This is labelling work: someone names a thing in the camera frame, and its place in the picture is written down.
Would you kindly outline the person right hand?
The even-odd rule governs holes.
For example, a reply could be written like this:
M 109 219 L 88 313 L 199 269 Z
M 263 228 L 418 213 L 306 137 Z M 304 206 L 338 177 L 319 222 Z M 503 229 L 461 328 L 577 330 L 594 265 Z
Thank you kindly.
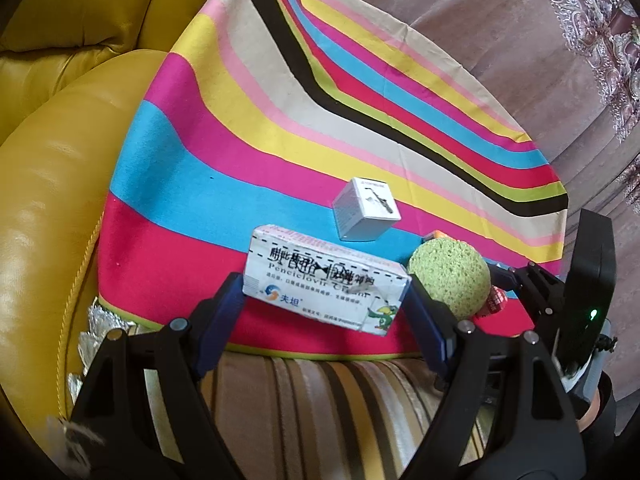
M 585 431 L 590 425 L 594 423 L 600 411 L 600 404 L 600 391 L 596 390 L 592 397 L 588 410 L 585 411 L 585 414 L 583 414 L 581 418 L 578 418 L 576 420 L 579 432 Z

